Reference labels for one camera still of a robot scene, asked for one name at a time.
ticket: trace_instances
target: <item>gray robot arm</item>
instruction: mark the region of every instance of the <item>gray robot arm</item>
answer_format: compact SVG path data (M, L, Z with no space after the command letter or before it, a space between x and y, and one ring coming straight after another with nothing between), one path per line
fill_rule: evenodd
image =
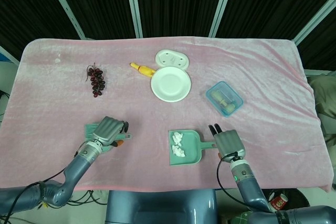
M249 164L243 159L246 151L237 132L222 132L218 124L215 124L215 128L209 125L209 128L223 161L230 163L244 202L251 206L253 213L249 216L248 224L336 224L336 209L327 206L270 212Z
M41 201L54 206L63 206L70 199L74 187L88 170L91 164L101 154L103 146L117 146L116 135L122 130L127 131L128 123L105 117L93 133L93 141L87 142L65 168L65 182L54 180L39 182L26 189L19 197L12 212L33 209ZM0 189L0 215L8 214L15 198L25 187Z

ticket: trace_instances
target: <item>pink table cloth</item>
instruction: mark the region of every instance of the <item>pink table cloth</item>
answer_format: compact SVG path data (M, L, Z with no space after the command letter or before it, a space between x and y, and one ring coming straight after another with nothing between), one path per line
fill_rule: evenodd
M150 78L129 66L154 69L162 49L185 53L192 81L182 101L166 103ZM87 65L96 63L107 82L94 98ZM226 81L244 105L229 118L205 92ZM212 141L208 124L236 129L262 188L322 187L333 170L293 42L269 39L169 37L80 41L40 39L25 49L0 131L0 187L24 186L64 168L85 139L85 124L112 116L130 123L133 139L102 154L76 190L170 191L218 188L218 150L203 151L198 164L169 165L169 130L197 130ZM224 187L234 188L229 165ZM56 178L62 182L63 175Z

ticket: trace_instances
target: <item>bunch of grapes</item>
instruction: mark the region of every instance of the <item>bunch of grapes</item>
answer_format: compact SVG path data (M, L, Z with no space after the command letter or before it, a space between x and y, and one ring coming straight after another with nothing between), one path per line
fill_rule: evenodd
M87 80L90 78L92 89L93 89L93 97L97 97L99 95L102 95L102 90L105 88L105 81L104 76L102 76L103 71L99 68L96 68L96 64L89 65L87 68Z

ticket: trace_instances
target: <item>blue plastic container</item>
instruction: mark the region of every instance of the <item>blue plastic container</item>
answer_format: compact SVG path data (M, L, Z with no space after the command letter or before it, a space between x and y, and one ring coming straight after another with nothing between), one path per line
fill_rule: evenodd
M206 92L212 105L225 117L229 117L242 105L243 100L226 82L220 81Z

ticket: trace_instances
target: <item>dustpan handle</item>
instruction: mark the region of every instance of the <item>dustpan handle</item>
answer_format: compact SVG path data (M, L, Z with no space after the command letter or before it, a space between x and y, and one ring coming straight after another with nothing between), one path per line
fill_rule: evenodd
M212 149L217 148L216 142L201 142L201 149Z

